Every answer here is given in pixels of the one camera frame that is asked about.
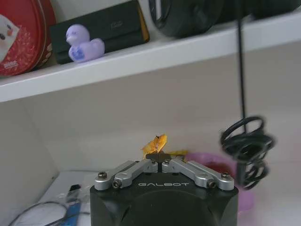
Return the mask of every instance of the screw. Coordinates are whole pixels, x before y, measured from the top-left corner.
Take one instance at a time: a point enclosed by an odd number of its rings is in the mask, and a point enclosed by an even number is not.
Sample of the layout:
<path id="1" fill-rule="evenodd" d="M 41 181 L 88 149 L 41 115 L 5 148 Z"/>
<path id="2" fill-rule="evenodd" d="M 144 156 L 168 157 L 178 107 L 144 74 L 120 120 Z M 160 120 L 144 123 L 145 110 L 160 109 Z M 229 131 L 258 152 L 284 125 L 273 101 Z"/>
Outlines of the screw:
<path id="1" fill-rule="evenodd" d="M 98 178 L 100 179 L 106 179 L 107 178 L 107 173 L 106 172 L 99 172 L 98 173 Z"/>
<path id="2" fill-rule="evenodd" d="M 216 187 L 215 181 L 214 181 L 213 179 L 208 180 L 208 181 L 207 181 L 207 187 L 208 187 L 208 188 L 215 188 L 215 187 Z"/>
<path id="3" fill-rule="evenodd" d="M 121 187 L 121 181 L 120 180 L 114 180 L 112 183 L 112 186 L 114 189 L 119 189 Z"/>
<path id="4" fill-rule="evenodd" d="M 227 179 L 227 180 L 229 180 L 231 178 L 231 176 L 228 172 L 221 173 L 221 177 L 222 177 L 222 179 Z"/>

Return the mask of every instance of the cartoon duck illustration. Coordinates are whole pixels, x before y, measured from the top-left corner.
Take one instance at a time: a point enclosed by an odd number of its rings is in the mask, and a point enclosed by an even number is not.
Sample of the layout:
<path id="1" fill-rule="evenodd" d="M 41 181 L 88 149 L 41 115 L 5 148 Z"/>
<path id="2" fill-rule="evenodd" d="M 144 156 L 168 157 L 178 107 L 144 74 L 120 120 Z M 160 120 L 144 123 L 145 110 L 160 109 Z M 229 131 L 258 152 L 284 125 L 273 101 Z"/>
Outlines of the cartoon duck illustration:
<path id="1" fill-rule="evenodd" d="M 0 63 L 16 40 L 19 28 L 0 14 Z"/>
<path id="2" fill-rule="evenodd" d="M 104 42 L 101 39 L 90 41 L 90 34 L 83 25 L 75 24 L 69 27 L 66 41 L 71 45 L 69 57 L 74 62 L 85 62 L 104 55 Z"/>

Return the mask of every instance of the yellow object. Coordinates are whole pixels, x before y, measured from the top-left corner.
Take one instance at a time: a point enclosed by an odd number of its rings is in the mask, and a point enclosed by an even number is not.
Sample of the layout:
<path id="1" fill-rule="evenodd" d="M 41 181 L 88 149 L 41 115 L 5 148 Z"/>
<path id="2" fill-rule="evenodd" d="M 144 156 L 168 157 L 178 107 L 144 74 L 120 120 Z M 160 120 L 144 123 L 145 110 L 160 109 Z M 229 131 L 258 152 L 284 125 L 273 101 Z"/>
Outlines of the yellow object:
<path id="1" fill-rule="evenodd" d="M 167 136 L 165 134 L 159 137 L 156 136 L 154 140 L 150 141 L 146 146 L 144 146 L 144 148 L 142 148 L 143 158 L 145 158 L 147 154 L 151 154 L 154 152 L 159 153 L 163 149 L 166 143 L 167 143 Z"/>
<path id="2" fill-rule="evenodd" d="M 189 151 L 188 150 L 180 150 L 180 151 L 174 151 L 174 152 L 165 152 L 166 154 L 170 154 L 170 155 L 174 155 L 174 156 L 177 156 L 177 155 L 187 155 Z"/>

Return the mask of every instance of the blue object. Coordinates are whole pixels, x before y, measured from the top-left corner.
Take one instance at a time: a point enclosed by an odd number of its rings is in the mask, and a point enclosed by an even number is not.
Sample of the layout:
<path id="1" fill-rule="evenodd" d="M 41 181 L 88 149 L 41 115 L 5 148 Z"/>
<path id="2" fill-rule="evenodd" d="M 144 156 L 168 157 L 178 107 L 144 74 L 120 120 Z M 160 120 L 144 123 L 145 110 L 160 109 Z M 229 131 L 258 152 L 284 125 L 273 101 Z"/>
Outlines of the blue object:
<path id="1" fill-rule="evenodd" d="M 76 216 L 65 220 L 61 224 L 61 226 L 76 226 L 77 225 L 77 220 L 79 218 L 79 212 L 80 212 L 80 206 L 81 206 L 80 201 L 76 201 L 74 204 L 69 206 L 69 208 L 67 209 L 65 217 L 69 217 L 69 216 L 72 216 L 74 214 L 76 214 Z"/>
<path id="2" fill-rule="evenodd" d="M 104 42 L 101 39 L 90 41 L 90 34 L 83 25 L 75 24 L 69 27 L 66 41 L 71 45 L 69 57 L 74 62 L 85 62 L 104 55 Z"/>

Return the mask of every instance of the purple rubber duck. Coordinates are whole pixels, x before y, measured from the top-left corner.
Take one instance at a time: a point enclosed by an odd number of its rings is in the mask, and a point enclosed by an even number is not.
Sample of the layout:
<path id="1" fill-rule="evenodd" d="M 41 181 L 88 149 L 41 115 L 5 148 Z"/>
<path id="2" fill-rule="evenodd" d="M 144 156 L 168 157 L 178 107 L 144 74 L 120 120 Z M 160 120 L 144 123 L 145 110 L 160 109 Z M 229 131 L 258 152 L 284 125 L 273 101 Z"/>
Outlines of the purple rubber duck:
<path id="1" fill-rule="evenodd" d="M 69 57 L 74 62 L 85 62 L 104 55 L 104 42 L 101 39 L 90 41 L 90 34 L 83 25 L 75 24 L 69 27 L 66 41 L 71 45 Z"/>

